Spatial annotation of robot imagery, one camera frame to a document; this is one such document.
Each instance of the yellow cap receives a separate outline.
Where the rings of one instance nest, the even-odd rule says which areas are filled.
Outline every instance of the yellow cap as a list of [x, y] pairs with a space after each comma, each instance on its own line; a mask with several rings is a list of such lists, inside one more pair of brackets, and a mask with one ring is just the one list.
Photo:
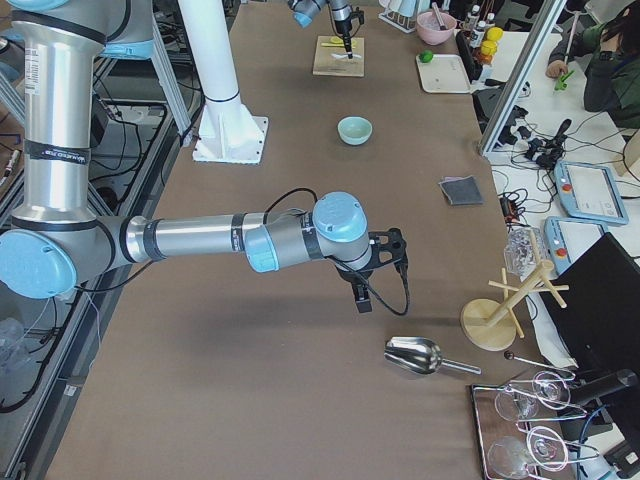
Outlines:
[[480, 44], [480, 53], [483, 55], [493, 55], [498, 51], [498, 44], [493, 40], [485, 40]]
[[504, 34], [504, 30], [502, 30], [500, 27], [491, 27], [489, 30], [487, 30], [487, 33], [484, 36], [484, 38], [486, 38], [487, 40], [492, 40], [494, 42], [497, 42], [502, 38], [503, 34]]

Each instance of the white plate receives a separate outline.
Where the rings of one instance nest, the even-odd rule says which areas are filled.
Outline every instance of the white plate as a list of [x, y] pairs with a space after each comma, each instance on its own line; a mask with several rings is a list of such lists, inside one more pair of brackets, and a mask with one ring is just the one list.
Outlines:
[[427, 93], [470, 93], [469, 77], [458, 55], [436, 54], [429, 63], [416, 56], [422, 89]]

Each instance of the small bowl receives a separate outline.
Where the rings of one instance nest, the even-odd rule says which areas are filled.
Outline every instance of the small bowl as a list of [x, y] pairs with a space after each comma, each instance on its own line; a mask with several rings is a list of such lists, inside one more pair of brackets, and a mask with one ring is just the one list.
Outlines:
[[369, 140], [373, 125], [366, 118], [346, 117], [338, 122], [338, 134], [347, 145], [362, 145]]
[[446, 30], [440, 30], [436, 16], [432, 10], [421, 13], [416, 19], [416, 30], [418, 31], [418, 36], [427, 45], [440, 45], [441, 43], [446, 42], [449, 37], [453, 35], [453, 31], [458, 26], [458, 21], [451, 15], [442, 12], [440, 15], [447, 27]]

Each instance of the green vegetable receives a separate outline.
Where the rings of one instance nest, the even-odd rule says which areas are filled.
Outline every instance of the green vegetable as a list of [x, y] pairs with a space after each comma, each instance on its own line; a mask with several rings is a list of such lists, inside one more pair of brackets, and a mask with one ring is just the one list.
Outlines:
[[433, 52], [431, 50], [425, 50], [419, 56], [421, 63], [429, 63], [433, 60]]

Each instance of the folded cloth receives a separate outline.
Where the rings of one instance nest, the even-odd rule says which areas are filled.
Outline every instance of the folded cloth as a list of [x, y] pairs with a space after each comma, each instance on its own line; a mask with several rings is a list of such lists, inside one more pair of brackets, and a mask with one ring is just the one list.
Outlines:
[[445, 177], [438, 182], [438, 185], [451, 205], [482, 205], [484, 203], [473, 176]]

